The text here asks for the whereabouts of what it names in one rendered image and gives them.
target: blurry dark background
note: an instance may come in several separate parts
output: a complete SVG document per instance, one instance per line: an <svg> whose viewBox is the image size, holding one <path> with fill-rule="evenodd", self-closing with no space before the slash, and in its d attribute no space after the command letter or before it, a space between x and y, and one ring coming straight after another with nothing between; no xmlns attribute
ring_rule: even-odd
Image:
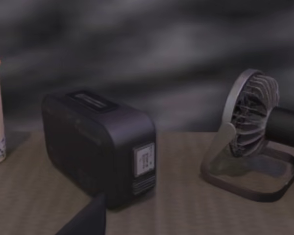
<svg viewBox="0 0 294 235"><path fill-rule="evenodd" d="M159 130L216 131L245 69L294 109L294 0L0 0L6 126L41 128L44 94L90 87Z"/></svg>

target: small portable fan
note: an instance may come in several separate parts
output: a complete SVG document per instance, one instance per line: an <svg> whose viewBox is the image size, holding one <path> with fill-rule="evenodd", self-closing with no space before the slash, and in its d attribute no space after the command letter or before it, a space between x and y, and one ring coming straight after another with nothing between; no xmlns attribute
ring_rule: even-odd
<svg viewBox="0 0 294 235"><path fill-rule="evenodd" d="M244 198L273 202L294 182L294 156L267 147L269 141L294 147L294 111L281 108L279 88L274 78L258 70L246 70L235 81L226 101L222 124L201 163L207 182ZM211 163L225 149L232 158L265 155L293 168L290 179L275 192L259 192L230 183L211 172Z"/></svg>

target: black box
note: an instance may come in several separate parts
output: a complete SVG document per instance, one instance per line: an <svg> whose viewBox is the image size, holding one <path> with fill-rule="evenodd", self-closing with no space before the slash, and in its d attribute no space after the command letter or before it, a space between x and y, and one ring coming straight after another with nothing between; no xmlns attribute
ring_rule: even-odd
<svg viewBox="0 0 294 235"><path fill-rule="evenodd" d="M52 163L90 196L104 192L108 209L156 184L156 132L143 112L91 91L47 95L42 103Z"/></svg>

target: wooden table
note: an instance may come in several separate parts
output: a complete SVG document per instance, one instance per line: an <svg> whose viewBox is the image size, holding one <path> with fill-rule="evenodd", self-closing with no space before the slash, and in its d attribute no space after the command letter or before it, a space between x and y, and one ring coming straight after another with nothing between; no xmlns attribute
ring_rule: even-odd
<svg viewBox="0 0 294 235"><path fill-rule="evenodd" d="M213 135L159 134L155 193L109 211L106 234L294 235L294 184L281 200L257 203L198 177ZM91 199L52 166L43 133L15 136L0 164L0 235L54 235Z"/></svg>

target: fan stand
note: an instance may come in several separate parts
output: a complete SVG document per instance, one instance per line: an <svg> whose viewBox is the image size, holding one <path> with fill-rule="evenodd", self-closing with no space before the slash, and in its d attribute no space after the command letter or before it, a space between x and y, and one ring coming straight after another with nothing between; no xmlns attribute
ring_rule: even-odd
<svg viewBox="0 0 294 235"><path fill-rule="evenodd" d="M201 163L200 172L202 178L217 186L222 188L226 191L239 195L241 197L258 201L258 202L274 202L279 200L288 188L294 182L294 171L292 172L291 178L285 182L284 186L275 192L258 192L252 189L248 189L245 187L241 187L239 185L232 184L223 180L210 172L210 164L216 157L229 145L229 143L235 138L236 136L236 128L230 122L223 123L220 127L219 131L215 135L208 151L206 152L204 159ZM291 154L275 150L272 148L266 148L263 152L268 157L281 160L293 166L294 169L294 156Z"/></svg>

